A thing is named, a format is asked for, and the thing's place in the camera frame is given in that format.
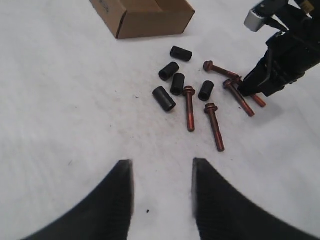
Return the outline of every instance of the bolt head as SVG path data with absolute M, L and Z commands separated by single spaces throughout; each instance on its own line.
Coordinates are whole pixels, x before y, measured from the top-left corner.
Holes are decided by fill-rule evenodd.
M 223 83 L 223 88 L 224 89 L 228 89 L 230 86 L 232 86 L 234 84 L 234 81 L 232 79 L 228 79 L 227 81 L 225 81 Z
M 208 114 L 210 111 L 216 112 L 218 107 L 214 103 L 208 103 L 205 105 L 204 113 Z
M 210 72 L 213 66 L 214 66 L 214 62 L 213 62 L 213 61 L 206 61 L 206 62 L 203 64 L 203 69 L 204 69 L 206 72 Z
M 194 88 L 192 86 L 186 86 L 183 89 L 182 95 L 186 96 L 187 93 L 191 93 L 192 96 L 196 94 L 196 90 L 194 90 Z

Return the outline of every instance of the black rubber sleeve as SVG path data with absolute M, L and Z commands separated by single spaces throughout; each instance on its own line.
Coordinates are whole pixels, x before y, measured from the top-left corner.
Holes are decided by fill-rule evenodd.
M 179 65 L 173 61 L 159 72 L 159 77 L 163 81 L 168 81 L 178 71 L 179 71 Z
M 192 52 L 177 46 L 173 46 L 170 52 L 170 56 L 174 59 L 189 62 L 192 58 Z
M 165 112 L 169 112 L 176 106 L 175 101 L 170 97 L 163 86 L 157 87 L 152 94 Z
M 180 96 L 184 90 L 185 85 L 185 75 L 182 73 L 177 73 L 173 76 L 173 81 L 171 85 L 171 94 L 175 96 Z
M 205 81 L 201 87 L 198 98 L 203 102 L 208 101 L 210 99 L 214 86 L 215 85 L 212 81 Z

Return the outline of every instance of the black cylinder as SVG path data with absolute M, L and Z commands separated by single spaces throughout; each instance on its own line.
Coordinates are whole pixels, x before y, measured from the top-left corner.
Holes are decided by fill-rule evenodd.
M 198 98 L 203 102 L 208 101 L 212 93 L 212 90 L 214 89 L 214 86 L 215 85 L 212 81 L 205 81 L 201 87 Z
M 165 112 L 169 112 L 176 106 L 175 101 L 170 97 L 163 86 L 157 87 L 152 94 Z
M 183 75 L 182 73 L 177 73 L 173 76 L 170 92 L 172 93 L 172 95 L 180 96 L 184 90 L 184 85 L 185 75 Z
M 189 62 L 192 58 L 192 52 L 177 46 L 173 46 L 170 56 L 181 61 Z
M 175 75 L 176 72 L 179 71 L 179 65 L 176 62 L 169 63 L 164 69 L 162 69 L 159 72 L 159 77 L 163 81 L 167 81 L 170 79 L 173 75 Z

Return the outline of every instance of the copper bolt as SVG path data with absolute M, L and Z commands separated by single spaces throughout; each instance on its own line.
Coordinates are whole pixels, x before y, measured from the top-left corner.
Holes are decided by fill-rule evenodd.
M 234 79 L 234 82 L 238 85 L 241 85 L 243 83 L 243 81 L 241 80 L 241 77 L 237 77 Z M 267 104 L 265 103 L 265 101 L 263 101 L 258 95 L 254 94 L 250 96 L 253 101 L 255 101 L 256 104 L 258 104 L 261 108 L 264 108 L 265 106 L 267 106 Z
M 195 116 L 194 116 L 194 103 L 193 95 L 196 94 L 196 91 L 192 86 L 186 86 L 183 89 L 183 96 L 185 96 L 186 103 L 186 125 L 189 132 L 195 131 Z
M 240 106 L 243 108 L 243 110 L 246 112 L 246 114 L 248 114 L 249 117 L 253 117 L 255 115 L 255 112 L 251 109 L 251 107 L 248 105 L 248 103 L 240 94 L 240 92 L 238 92 L 233 83 L 233 80 L 228 79 L 223 83 L 224 89 L 228 89 L 230 93 L 234 96 L 234 98 L 237 100 L 237 102 L 240 104 Z
M 218 74 L 226 76 L 229 79 L 239 78 L 238 74 L 236 74 L 236 73 L 234 73 L 232 71 L 225 70 L 225 69 L 223 69 L 221 67 L 215 66 L 213 61 L 206 61 L 203 64 L 203 69 L 206 72 L 214 71 L 214 72 L 216 72 Z
M 216 116 L 216 111 L 218 110 L 218 107 L 214 103 L 208 103 L 205 105 L 204 113 L 208 114 L 212 131 L 213 131 L 213 136 L 215 139 L 215 144 L 216 148 L 219 152 L 223 152 L 225 150 L 225 145 L 224 141 L 222 140 L 217 116 Z

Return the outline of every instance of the cardboard box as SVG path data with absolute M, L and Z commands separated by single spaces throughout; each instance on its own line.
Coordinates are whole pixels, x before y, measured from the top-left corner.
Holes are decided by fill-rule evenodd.
M 186 0 L 90 0 L 116 39 L 182 34 L 195 14 Z

